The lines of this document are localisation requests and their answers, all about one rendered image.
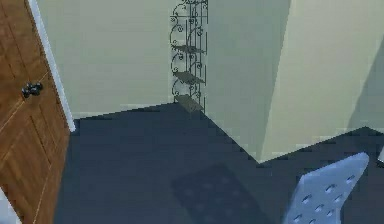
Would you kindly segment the brown wooden room door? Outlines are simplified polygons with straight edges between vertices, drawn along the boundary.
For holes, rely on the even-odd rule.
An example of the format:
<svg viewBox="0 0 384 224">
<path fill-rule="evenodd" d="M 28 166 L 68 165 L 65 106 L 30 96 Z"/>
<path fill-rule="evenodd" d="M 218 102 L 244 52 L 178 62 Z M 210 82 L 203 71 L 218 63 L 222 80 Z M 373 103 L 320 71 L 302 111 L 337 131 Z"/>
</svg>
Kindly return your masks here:
<svg viewBox="0 0 384 224">
<path fill-rule="evenodd" d="M 38 96 L 24 98 L 27 83 Z M 53 224 L 69 127 L 28 0 L 0 0 L 0 192 L 21 224 Z"/>
</svg>

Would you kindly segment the black round door knob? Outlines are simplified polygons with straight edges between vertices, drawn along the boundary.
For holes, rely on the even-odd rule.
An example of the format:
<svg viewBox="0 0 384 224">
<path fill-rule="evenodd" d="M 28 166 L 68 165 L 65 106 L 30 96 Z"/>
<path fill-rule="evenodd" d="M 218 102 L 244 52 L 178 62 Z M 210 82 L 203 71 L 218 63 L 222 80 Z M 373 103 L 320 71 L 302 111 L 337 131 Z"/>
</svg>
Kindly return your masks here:
<svg viewBox="0 0 384 224">
<path fill-rule="evenodd" d="M 21 89 L 24 98 L 28 98 L 30 95 L 38 96 L 43 90 L 43 85 L 40 82 L 35 84 L 27 83 L 25 87 Z"/>
</svg>

